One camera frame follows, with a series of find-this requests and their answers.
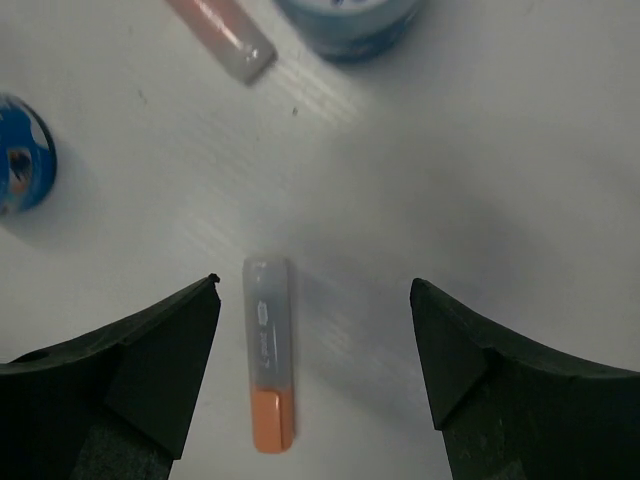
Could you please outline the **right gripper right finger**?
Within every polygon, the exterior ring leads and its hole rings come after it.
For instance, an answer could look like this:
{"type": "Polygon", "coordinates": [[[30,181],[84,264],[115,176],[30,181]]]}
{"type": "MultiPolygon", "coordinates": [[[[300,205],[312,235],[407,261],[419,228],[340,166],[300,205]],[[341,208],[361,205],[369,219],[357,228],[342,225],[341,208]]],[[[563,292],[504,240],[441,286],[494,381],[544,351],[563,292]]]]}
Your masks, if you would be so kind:
{"type": "Polygon", "coordinates": [[[638,478],[637,372],[533,341],[423,279],[410,305],[453,478],[638,478]]]}

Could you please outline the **blue slime jar front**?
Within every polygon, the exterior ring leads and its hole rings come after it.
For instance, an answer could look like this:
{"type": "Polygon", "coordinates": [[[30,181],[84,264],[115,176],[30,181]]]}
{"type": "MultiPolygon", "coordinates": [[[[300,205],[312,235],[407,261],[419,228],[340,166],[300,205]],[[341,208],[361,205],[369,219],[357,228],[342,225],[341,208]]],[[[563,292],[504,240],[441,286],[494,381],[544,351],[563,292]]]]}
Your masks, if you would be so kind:
{"type": "Polygon", "coordinates": [[[1,94],[1,215],[22,213],[43,202],[57,174],[50,129],[27,103],[1,94]]]}

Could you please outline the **blue slime jar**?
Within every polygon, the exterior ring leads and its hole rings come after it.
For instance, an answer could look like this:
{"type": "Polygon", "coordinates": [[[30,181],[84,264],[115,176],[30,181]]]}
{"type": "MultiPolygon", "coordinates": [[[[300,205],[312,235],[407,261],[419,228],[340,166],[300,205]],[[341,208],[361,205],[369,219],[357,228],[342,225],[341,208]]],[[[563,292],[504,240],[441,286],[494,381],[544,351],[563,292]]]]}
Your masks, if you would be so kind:
{"type": "Polygon", "coordinates": [[[359,62],[396,44],[424,3],[418,0],[277,0],[304,42],[330,62],[359,62]]]}
{"type": "Polygon", "coordinates": [[[43,202],[57,174],[50,129],[27,103],[1,94],[1,215],[22,213],[43,202]]]}

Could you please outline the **orange-capped pink highlighter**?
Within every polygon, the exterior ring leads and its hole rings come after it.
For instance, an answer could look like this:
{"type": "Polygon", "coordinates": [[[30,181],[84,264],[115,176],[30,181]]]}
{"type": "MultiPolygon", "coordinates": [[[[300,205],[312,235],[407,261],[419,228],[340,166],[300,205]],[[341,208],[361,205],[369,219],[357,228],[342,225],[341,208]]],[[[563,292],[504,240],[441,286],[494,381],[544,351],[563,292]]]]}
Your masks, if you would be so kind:
{"type": "Polygon", "coordinates": [[[272,42],[236,1],[171,0],[168,5],[236,80],[253,83],[277,58],[272,42]]]}

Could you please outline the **orange-tipped grey highlighter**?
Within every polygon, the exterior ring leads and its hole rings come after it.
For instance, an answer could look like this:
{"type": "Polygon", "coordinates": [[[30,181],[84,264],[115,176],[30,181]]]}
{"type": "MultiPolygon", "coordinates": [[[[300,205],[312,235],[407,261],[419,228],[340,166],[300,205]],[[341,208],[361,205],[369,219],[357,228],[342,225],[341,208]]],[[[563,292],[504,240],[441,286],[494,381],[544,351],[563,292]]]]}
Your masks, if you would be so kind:
{"type": "Polygon", "coordinates": [[[261,453],[281,454],[295,438],[288,262],[251,256],[242,279],[253,442],[261,453]]]}

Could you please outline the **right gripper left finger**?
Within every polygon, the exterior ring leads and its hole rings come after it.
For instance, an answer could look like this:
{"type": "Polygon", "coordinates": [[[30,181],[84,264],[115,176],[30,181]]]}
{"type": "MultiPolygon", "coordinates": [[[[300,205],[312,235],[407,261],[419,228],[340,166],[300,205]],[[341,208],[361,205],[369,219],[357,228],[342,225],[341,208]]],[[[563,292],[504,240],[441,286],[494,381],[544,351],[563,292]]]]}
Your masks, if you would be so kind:
{"type": "Polygon", "coordinates": [[[3,364],[2,477],[168,478],[214,341],[218,282],[3,364]]]}

